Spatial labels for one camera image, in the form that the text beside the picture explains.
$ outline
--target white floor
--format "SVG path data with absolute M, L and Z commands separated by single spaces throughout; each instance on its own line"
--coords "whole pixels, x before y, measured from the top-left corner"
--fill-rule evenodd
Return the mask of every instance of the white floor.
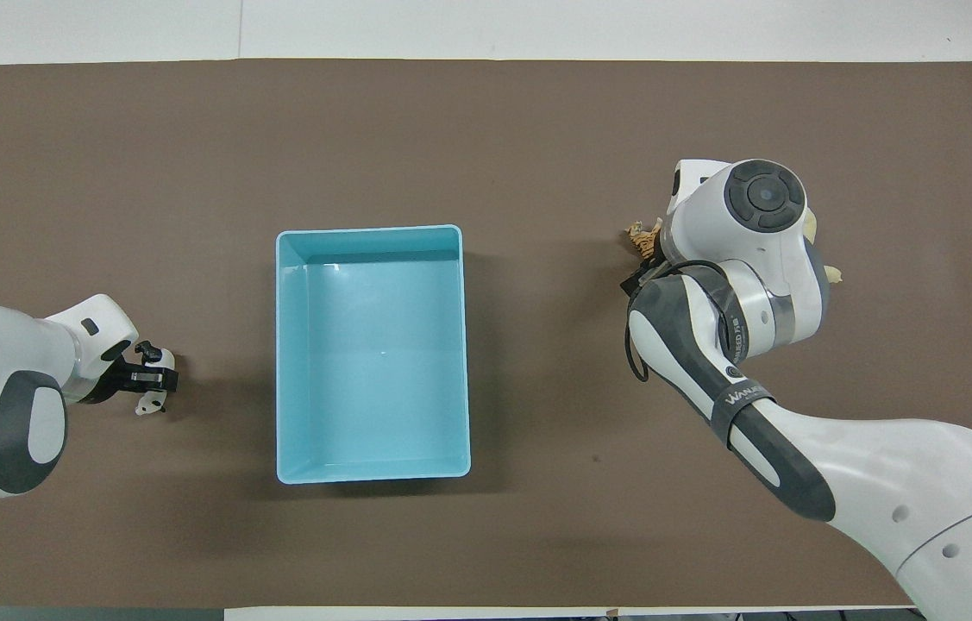
M 0 64 L 236 58 L 972 60 L 972 3 L 862 0 L 0 0 Z M 595 609 L 340 609 L 338 618 Z M 646 613 L 687 612 L 644 609 Z M 226 618 L 331 618 L 247 609 Z

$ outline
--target blue container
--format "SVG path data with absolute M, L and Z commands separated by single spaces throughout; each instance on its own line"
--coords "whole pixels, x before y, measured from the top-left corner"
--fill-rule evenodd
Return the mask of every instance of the blue container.
M 286 231 L 276 272 L 279 480 L 466 474 L 459 228 Z

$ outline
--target brown paper mat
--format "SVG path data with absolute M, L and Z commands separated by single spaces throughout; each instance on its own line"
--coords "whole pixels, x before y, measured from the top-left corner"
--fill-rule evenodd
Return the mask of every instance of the brown paper mat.
M 904 604 L 628 371 L 619 232 L 682 157 L 790 166 L 844 271 L 746 365 L 783 405 L 972 427 L 971 64 L 0 67 L 0 304 L 109 293 L 183 373 L 165 416 L 72 408 L 0 500 L 0 605 Z M 473 471 L 281 485 L 276 233 L 432 223 L 465 233 Z

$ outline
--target black strap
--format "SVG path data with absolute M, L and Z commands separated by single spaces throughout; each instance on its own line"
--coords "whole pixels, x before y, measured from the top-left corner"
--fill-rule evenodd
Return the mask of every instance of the black strap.
M 765 386 L 758 382 L 745 379 L 724 388 L 712 402 L 712 432 L 724 447 L 729 447 L 731 425 L 735 423 L 738 412 L 759 398 L 773 398 L 773 394 L 769 394 Z
M 743 313 L 743 307 L 738 303 L 738 295 L 734 287 L 731 287 L 731 280 L 727 279 L 723 268 L 701 270 L 699 267 L 707 266 L 686 267 L 681 272 L 696 280 L 699 288 L 704 290 L 704 294 L 715 305 L 719 314 L 719 349 L 723 350 L 723 355 L 731 361 L 731 365 L 737 365 L 745 361 L 750 347 L 746 314 Z

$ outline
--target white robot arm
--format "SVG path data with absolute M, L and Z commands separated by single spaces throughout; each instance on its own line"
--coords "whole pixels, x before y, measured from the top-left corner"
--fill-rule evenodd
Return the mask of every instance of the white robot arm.
M 35 319 L 0 307 L 0 498 L 28 492 L 52 472 L 66 439 L 65 401 L 95 404 L 118 390 L 145 392 L 162 409 L 177 388 L 174 357 L 139 343 L 142 364 L 122 353 L 137 329 L 114 300 L 95 295 Z
M 661 252 L 624 282 L 630 340 L 790 510 L 867 548 L 927 618 L 971 620 L 972 431 L 802 416 L 737 368 L 819 329 L 829 286 L 805 212 L 772 161 L 680 162 Z

